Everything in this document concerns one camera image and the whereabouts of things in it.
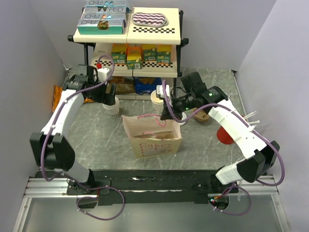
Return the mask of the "white paper cup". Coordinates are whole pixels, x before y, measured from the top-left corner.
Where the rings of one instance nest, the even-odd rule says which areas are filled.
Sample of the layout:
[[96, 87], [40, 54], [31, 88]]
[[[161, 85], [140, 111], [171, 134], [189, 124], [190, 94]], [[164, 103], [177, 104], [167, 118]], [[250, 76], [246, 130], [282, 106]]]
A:
[[103, 108], [106, 110], [107, 114], [111, 117], [116, 117], [119, 115], [120, 107], [119, 107], [119, 99], [115, 97], [114, 105], [105, 105], [103, 104]]

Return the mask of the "pink white paper bag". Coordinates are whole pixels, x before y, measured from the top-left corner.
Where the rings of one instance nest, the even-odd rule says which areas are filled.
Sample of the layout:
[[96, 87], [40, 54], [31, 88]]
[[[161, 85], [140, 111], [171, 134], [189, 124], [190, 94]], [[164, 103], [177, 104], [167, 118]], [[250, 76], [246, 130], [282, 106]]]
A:
[[181, 141], [181, 126], [159, 115], [123, 116], [123, 126], [137, 159], [176, 154]]

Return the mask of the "single cardboard cup carrier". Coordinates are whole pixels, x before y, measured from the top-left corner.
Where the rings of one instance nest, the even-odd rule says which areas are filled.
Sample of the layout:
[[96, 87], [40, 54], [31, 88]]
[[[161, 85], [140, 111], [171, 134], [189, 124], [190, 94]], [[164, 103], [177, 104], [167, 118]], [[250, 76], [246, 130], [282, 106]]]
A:
[[136, 135], [136, 138], [142, 139], [159, 139], [159, 140], [167, 140], [167, 139], [175, 139], [176, 136], [172, 131], [163, 131], [163, 132], [144, 132], [141, 135]]

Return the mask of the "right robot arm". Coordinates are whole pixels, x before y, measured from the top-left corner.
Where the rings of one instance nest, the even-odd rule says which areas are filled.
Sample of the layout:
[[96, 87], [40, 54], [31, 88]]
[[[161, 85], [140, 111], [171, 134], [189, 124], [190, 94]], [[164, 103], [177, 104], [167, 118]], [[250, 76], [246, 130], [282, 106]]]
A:
[[255, 181], [262, 183], [259, 177], [270, 169], [276, 160], [281, 166], [281, 177], [274, 186], [281, 184], [285, 177], [283, 160], [279, 154], [280, 146], [260, 135], [255, 128], [236, 110], [228, 96], [218, 87], [206, 87], [198, 72], [192, 72], [181, 78], [185, 95], [174, 97], [165, 81], [156, 88], [156, 96], [163, 100], [164, 110], [161, 120], [173, 119], [184, 123], [192, 118], [182, 118], [182, 113], [195, 109], [193, 114], [204, 111], [214, 119], [240, 148], [243, 159], [231, 165], [223, 166], [211, 180], [215, 192], [223, 192], [228, 184], [236, 181]]

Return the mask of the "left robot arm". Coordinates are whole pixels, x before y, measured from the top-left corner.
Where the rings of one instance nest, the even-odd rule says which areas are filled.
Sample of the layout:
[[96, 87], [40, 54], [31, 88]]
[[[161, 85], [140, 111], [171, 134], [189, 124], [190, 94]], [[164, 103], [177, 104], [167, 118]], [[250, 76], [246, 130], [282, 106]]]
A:
[[48, 123], [40, 132], [30, 136], [30, 145], [43, 178], [52, 181], [57, 175], [77, 183], [84, 194], [95, 190], [93, 171], [84, 167], [75, 157], [75, 151], [66, 139], [75, 115], [86, 99], [114, 106], [115, 84], [108, 84], [114, 66], [103, 68], [78, 65], [69, 69], [62, 87], [59, 103]]

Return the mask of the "brown chip bag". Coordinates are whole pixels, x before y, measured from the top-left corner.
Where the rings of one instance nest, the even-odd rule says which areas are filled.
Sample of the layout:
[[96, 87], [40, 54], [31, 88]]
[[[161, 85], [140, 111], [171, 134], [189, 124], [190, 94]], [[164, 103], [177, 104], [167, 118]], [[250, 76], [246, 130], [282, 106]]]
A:
[[134, 80], [131, 78], [114, 76], [109, 83], [116, 85], [116, 95], [135, 93]]

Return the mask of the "blue tortilla chip bag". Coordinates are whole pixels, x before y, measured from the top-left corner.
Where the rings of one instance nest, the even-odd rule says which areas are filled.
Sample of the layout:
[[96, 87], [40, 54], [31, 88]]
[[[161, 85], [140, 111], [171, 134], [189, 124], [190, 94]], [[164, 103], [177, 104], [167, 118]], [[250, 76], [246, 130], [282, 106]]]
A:
[[161, 84], [161, 78], [158, 77], [134, 77], [135, 91], [139, 95], [149, 95]]

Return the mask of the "green juice carton left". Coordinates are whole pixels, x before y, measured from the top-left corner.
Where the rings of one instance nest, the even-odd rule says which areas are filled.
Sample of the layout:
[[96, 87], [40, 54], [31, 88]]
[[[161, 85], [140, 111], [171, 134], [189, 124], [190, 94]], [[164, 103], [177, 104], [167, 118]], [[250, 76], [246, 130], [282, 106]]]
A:
[[126, 44], [114, 44], [112, 46], [111, 56], [115, 64], [126, 64]]

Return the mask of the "green juice carton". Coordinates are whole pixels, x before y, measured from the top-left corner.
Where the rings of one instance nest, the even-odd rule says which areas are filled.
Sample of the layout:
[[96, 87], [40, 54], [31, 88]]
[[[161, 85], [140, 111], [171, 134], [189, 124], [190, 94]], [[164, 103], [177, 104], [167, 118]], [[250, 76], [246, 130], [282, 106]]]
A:
[[143, 44], [142, 53], [144, 62], [156, 61], [157, 49], [155, 44]]
[[112, 46], [111, 56], [115, 64], [126, 64], [126, 44], [114, 44]]
[[168, 65], [171, 63], [172, 45], [159, 44], [157, 47], [156, 61], [159, 64]]

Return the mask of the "orange yellow juice carton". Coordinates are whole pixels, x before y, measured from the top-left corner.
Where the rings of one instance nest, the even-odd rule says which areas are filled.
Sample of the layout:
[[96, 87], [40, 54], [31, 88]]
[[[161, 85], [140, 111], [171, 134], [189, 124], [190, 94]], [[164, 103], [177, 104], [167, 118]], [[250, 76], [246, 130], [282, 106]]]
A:
[[141, 47], [131, 46], [127, 48], [126, 66], [128, 70], [142, 68]]

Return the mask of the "orange chip bag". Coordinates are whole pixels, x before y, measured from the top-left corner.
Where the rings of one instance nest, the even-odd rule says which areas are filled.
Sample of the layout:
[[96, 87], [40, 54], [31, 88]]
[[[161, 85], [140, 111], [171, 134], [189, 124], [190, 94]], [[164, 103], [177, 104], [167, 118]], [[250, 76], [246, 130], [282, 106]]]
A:
[[61, 98], [62, 87], [54, 85], [52, 112], [56, 110]]

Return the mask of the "green juice carton middle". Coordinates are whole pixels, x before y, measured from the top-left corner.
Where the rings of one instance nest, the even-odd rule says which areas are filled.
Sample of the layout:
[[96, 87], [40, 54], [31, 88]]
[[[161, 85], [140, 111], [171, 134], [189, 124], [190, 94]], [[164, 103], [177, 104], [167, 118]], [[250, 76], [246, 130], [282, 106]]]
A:
[[157, 49], [155, 44], [143, 44], [142, 53], [144, 62], [156, 61]]

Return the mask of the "green juice carton right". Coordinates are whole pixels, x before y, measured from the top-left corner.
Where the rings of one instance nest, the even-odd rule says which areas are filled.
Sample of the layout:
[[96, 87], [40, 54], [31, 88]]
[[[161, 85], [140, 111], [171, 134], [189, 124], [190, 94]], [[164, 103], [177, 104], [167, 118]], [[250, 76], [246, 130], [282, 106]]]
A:
[[171, 63], [172, 45], [159, 44], [157, 47], [156, 61], [159, 64], [168, 65]]

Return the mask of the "cream three-tier shelf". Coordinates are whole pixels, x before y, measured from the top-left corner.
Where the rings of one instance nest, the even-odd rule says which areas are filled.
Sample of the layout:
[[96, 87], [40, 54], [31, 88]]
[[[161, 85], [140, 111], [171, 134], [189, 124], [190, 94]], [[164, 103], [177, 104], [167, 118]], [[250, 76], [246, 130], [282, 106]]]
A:
[[74, 35], [68, 36], [68, 41], [82, 44], [84, 46], [84, 63], [95, 66], [100, 62], [102, 67], [110, 68], [112, 62], [109, 58], [101, 55], [110, 55], [112, 45], [127, 44], [138, 46], [143, 44], [167, 44], [172, 46], [171, 63], [158, 64], [154, 61], [142, 64], [139, 70], [129, 70], [124, 64], [117, 64], [113, 74], [123, 77], [155, 77], [165, 79], [170, 86], [175, 86], [182, 76], [181, 49], [188, 45], [189, 40], [182, 37], [183, 31], [183, 11], [178, 8], [149, 8], [135, 7], [134, 13], [161, 13], [168, 19], [168, 25], [162, 28], [152, 28], [148, 26], [137, 26], [132, 22], [132, 17], [128, 18], [127, 27], [121, 35], [81, 35], [76, 31]]

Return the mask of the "red cup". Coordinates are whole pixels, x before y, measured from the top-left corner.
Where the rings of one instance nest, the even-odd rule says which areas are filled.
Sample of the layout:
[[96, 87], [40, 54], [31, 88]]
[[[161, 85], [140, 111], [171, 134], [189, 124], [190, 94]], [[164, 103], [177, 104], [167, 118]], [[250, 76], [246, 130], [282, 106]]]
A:
[[218, 129], [216, 135], [218, 140], [225, 145], [231, 145], [234, 143], [233, 138], [226, 132], [223, 127]]

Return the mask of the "teal box front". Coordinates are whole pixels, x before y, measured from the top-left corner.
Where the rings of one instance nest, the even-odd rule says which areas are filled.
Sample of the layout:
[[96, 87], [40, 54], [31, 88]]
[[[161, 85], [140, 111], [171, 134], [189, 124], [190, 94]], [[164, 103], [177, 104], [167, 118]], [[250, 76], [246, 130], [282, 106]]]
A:
[[124, 33], [124, 28], [125, 22], [121, 19], [81, 19], [77, 25], [81, 35], [121, 35]]

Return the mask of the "teal box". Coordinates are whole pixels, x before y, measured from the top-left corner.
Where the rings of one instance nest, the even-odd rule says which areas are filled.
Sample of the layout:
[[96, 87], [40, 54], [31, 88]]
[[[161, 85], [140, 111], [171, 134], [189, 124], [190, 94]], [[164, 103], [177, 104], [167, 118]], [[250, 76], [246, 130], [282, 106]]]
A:
[[124, 28], [125, 22], [121, 19], [81, 19], [77, 25], [81, 35], [121, 35], [124, 33]]
[[108, 13], [108, 14], [116, 14], [116, 13], [129, 13], [129, 9], [127, 7], [98, 7], [98, 6], [86, 6], [84, 7], [83, 13]]
[[114, 14], [108, 14], [108, 13], [83, 13], [81, 16], [82, 20], [99, 20], [99, 19], [107, 19], [107, 20], [125, 20], [127, 21], [127, 15], [125, 13], [114, 13]]
[[128, 0], [87, 0], [85, 6], [127, 7], [129, 9], [133, 7]]

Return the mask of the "wavy striped sleep mask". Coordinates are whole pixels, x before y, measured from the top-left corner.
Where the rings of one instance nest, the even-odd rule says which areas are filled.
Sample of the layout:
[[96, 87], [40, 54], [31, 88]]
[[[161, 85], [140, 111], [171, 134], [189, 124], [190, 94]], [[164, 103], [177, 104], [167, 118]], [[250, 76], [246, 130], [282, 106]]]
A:
[[160, 13], [134, 13], [132, 22], [138, 26], [149, 26], [153, 28], [161, 28], [169, 24], [168, 19], [164, 14]]

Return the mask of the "teal box back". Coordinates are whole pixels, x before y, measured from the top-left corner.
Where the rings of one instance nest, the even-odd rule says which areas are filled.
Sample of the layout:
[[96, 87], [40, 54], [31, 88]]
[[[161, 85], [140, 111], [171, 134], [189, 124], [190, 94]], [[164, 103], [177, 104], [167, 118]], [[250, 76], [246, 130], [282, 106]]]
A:
[[127, 7], [129, 9], [133, 7], [128, 0], [87, 0], [85, 6]]

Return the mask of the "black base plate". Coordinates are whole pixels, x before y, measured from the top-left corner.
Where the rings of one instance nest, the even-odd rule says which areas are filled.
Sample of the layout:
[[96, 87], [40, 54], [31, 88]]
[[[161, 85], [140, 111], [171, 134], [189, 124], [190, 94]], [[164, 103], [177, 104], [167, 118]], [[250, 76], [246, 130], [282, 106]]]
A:
[[186, 203], [208, 204], [232, 184], [222, 185], [214, 170], [96, 170], [97, 187], [86, 190], [69, 182], [67, 195], [98, 197], [98, 204]]

